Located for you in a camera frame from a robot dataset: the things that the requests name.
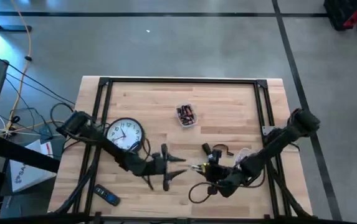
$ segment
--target container of batteries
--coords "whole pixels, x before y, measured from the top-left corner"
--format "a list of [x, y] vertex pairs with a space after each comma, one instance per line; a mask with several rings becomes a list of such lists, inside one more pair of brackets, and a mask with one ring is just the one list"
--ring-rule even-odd
[[177, 105], [176, 114], [179, 123], [184, 128], [190, 128], [195, 126], [198, 122], [198, 117], [196, 116], [195, 109], [190, 103], [182, 103]]

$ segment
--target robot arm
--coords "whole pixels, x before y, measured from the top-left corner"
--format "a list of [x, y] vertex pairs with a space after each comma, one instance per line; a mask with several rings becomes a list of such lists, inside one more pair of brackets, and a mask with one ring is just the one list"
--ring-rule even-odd
[[[179, 174], [186, 170], [179, 170], [175, 172], [167, 171], [167, 163], [185, 161], [170, 155], [167, 152], [167, 145], [162, 144], [161, 154], [152, 154], [152, 160], [146, 161], [139, 157], [138, 154], [120, 149], [114, 143], [109, 141], [103, 131], [98, 130], [93, 125], [91, 117], [83, 111], [74, 111], [70, 118], [59, 128], [57, 131], [66, 136], [85, 142], [87, 144], [101, 147], [112, 155], [119, 166], [125, 171], [131, 171], [133, 175], [138, 177], [149, 175], [163, 175], [163, 190], [169, 190], [169, 182]], [[87, 173], [83, 176], [82, 180], [78, 183], [69, 198], [57, 209], [54, 213], [66, 213], [72, 206], [75, 197], [81, 192], [87, 183], [88, 179], [96, 173], [96, 166], [94, 161], [88, 168]]]
[[275, 129], [267, 136], [267, 142], [259, 152], [243, 158], [239, 167], [231, 169], [230, 174], [218, 181], [219, 192], [224, 197], [231, 196], [240, 186], [249, 186], [262, 172], [266, 162], [280, 154], [291, 142], [300, 137], [307, 137], [318, 130], [320, 121], [309, 111], [295, 110], [289, 117], [287, 126]]

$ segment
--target gray floor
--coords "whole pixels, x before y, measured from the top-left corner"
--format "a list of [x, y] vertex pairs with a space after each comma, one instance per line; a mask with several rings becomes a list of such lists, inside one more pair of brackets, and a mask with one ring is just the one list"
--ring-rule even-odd
[[[53, 0], [18, 1], [22, 11], [69, 12], [274, 12], [271, 0]], [[284, 13], [325, 12], [322, 0], [278, 0]], [[0, 11], [13, 11], [0, 0]], [[75, 100], [83, 75], [283, 78], [291, 110], [300, 106], [274, 17], [26, 17], [33, 26], [28, 74]], [[357, 222], [357, 35], [337, 32], [327, 18], [285, 18], [285, 28], [344, 220]], [[0, 16], [0, 24], [20, 24]], [[19, 68], [27, 36], [0, 34], [0, 57]], [[16, 77], [19, 74], [9, 69]], [[11, 80], [15, 86], [18, 82]], [[55, 100], [25, 86], [22, 96], [46, 118]], [[0, 97], [7, 116], [16, 94]], [[23, 124], [31, 125], [26, 114]], [[57, 118], [66, 118], [59, 111]], [[330, 218], [309, 140], [301, 157], [314, 214]], [[33, 195], [3, 209], [2, 217], [41, 214], [47, 201]]]

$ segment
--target clock hand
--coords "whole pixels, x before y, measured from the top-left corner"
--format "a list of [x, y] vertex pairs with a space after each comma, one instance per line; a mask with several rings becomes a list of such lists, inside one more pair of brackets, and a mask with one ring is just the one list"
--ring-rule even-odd
[[126, 137], [126, 134], [124, 133], [123, 128], [120, 128], [120, 130], [122, 131], [123, 137], [125, 138], [125, 137]]
[[114, 139], [113, 141], [116, 141], [117, 139], [125, 138], [125, 136], [121, 136], [119, 138]]

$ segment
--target wooden tabletop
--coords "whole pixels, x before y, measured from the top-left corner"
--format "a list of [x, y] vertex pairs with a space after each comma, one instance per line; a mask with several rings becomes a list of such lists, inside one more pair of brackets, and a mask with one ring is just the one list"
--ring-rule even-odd
[[[92, 114], [99, 78], [83, 77], [76, 110]], [[290, 112], [282, 80], [268, 79], [268, 85], [275, 123], [285, 126]], [[195, 127], [183, 129], [178, 123], [174, 109], [183, 102], [190, 102], [198, 114], [199, 122]], [[166, 143], [172, 155], [187, 160], [170, 163], [169, 170], [206, 162], [207, 157], [201, 149], [205, 142], [210, 146], [225, 144], [235, 155], [244, 147], [253, 151], [262, 148], [252, 85], [115, 82], [107, 122], [121, 117], [132, 117], [142, 124], [152, 152], [160, 152], [160, 145]], [[75, 188], [84, 148], [85, 145], [80, 143], [64, 152], [49, 211], [59, 208]], [[288, 146], [282, 153], [282, 162], [288, 188], [305, 211], [312, 213], [299, 152]], [[223, 153], [220, 164], [231, 166], [233, 163], [234, 157], [229, 158]], [[264, 214], [272, 215], [267, 180], [256, 189], [239, 188], [229, 198], [218, 194], [202, 204], [192, 204], [188, 200], [188, 191], [194, 184], [204, 182], [203, 176], [189, 170], [172, 181], [168, 192], [163, 191], [162, 179], [162, 176], [151, 177], [155, 187], [151, 191], [143, 179], [119, 168], [112, 156], [102, 151], [96, 183], [117, 194], [121, 203], [113, 207], [94, 195], [92, 213], [101, 211], [102, 215], [116, 217], [189, 218], [263, 218]], [[193, 199], [203, 199], [207, 195], [206, 188], [196, 188]], [[283, 214], [282, 199], [277, 192]], [[83, 195], [80, 211], [85, 205], [87, 188], [83, 190]]]

